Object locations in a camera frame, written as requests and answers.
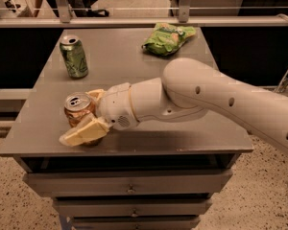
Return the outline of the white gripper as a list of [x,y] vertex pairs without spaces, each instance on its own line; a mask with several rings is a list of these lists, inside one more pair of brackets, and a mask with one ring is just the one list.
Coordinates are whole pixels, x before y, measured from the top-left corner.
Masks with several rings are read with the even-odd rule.
[[99,114],[105,119],[96,118],[92,113],[85,115],[75,127],[59,138],[63,145],[75,147],[96,141],[105,137],[110,127],[125,130],[138,125],[132,112],[131,85],[128,82],[112,86],[107,91],[94,89],[87,91],[86,94],[93,102],[99,103]]

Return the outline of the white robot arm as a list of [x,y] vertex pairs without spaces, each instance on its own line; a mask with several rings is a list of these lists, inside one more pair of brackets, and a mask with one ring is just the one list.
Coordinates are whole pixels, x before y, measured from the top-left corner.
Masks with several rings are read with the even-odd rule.
[[65,105],[78,112],[76,126],[60,137],[68,147],[96,141],[111,128],[196,120],[212,110],[288,155],[288,97],[191,58],[170,61],[160,78],[75,93]]

